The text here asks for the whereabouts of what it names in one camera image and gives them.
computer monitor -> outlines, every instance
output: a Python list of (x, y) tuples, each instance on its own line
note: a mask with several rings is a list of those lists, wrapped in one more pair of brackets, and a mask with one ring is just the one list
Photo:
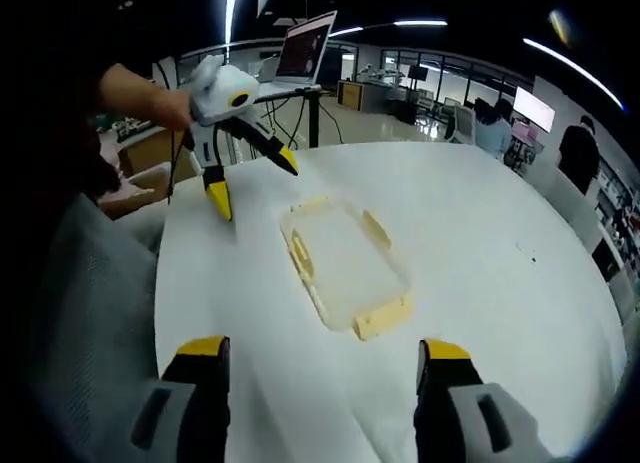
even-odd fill
[(274, 81), (315, 84), (335, 19), (332, 11), (289, 28)]
[(553, 125), (556, 112), (544, 101), (536, 98), (524, 88), (518, 87), (516, 99), (513, 103), (514, 111), (533, 121), (536, 125), (549, 133)]
[(409, 75), (407, 76), (412, 80), (427, 81), (427, 73), (429, 73), (428, 68), (424, 68), (419, 65), (411, 65), (409, 67)]

human arm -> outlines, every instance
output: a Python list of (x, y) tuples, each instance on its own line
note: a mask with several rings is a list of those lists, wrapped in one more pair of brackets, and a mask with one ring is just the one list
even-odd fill
[(119, 63), (102, 75), (98, 92), (104, 108), (170, 130), (184, 130), (193, 122), (186, 91), (156, 86)]

ceiling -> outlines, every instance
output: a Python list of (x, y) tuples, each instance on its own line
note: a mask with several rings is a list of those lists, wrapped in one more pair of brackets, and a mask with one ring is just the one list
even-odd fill
[[(146, 54), (179, 55), (224, 43), (225, 0), (140, 0), (129, 17), (145, 36)], [(640, 110), (635, 90), (634, 0), (236, 0), (232, 41), (283, 36), (280, 17), (304, 18), (338, 10), (334, 29), (379, 25), (398, 19), (444, 18), (446, 28), (393, 25), (345, 35), (344, 40), (387, 47), (430, 48), (482, 59), (523, 75), (551, 81), (600, 120), (640, 166), (633, 132)], [(563, 43), (549, 21), (559, 10), (570, 28)], [(523, 44), (538, 41), (569, 57), (608, 87), (620, 110), (601, 90), (555, 59)]]

desk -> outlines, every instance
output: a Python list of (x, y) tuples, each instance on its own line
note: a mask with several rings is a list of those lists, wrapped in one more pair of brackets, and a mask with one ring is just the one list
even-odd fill
[(385, 113), (393, 87), (373, 83), (338, 81), (338, 103), (363, 113)]
[[(363, 143), (296, 158), (297, 178), (264, 158), (227, 169), (233, 223), (198, 179), (176, 186), (169, 207), (158, 368), (186, 340), (230, 336), (228, 461), (369, 462), (376, 451), (416, 461), (427, 336), (466, 348), (484, 381), (537, 418), (549, 451), (576, 449), (626, 353), (607, 285), (546, 200), (467, 145)], [(322, 324), (278, 226), (292, 204), (328, 194), (371, 210), (411, 273), (413, 316), (365, 343)]]

laptop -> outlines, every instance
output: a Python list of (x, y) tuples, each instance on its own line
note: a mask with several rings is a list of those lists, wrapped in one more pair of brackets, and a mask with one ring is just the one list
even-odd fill
[(337, 11), (316, 16), (287, 31), (273, 81), (261, 83), (258, 100), (316, 84)]

